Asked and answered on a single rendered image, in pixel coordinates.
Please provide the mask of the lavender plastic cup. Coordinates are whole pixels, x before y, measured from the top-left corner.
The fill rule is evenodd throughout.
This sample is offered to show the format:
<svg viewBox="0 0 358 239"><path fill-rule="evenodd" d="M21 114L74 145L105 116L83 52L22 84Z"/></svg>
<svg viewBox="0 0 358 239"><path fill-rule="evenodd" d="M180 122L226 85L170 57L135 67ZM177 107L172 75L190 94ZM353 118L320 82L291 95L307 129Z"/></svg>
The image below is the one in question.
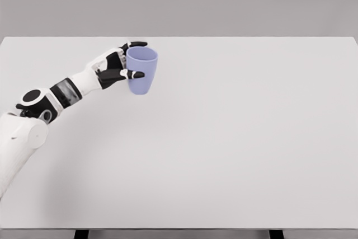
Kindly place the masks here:
<svg viewBox="0 0 358 239"><path fill-rule="evenodd" d="M129 80L129 88L136 95L149 92L157 69L158 54L149 47L134 46L126 52L128 70L143 72L144 77Z"/></svg>

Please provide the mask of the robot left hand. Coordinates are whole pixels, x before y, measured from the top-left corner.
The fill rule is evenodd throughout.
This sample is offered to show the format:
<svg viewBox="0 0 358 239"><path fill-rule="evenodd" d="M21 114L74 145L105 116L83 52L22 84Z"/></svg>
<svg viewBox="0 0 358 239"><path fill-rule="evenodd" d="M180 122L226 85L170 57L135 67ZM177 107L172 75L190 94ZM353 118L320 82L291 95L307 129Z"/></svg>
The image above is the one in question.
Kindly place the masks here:
<svg viewBox="0 0 358 239"><path fill-rule="evenodd" d="M114 83L127 79L145 77L141 71L131 71L126 66L126 52L130 48L146 47L145 41L128 41L118 48L112 48L89 62L85 70L94 78L95 89L104 90Z"/></svg>

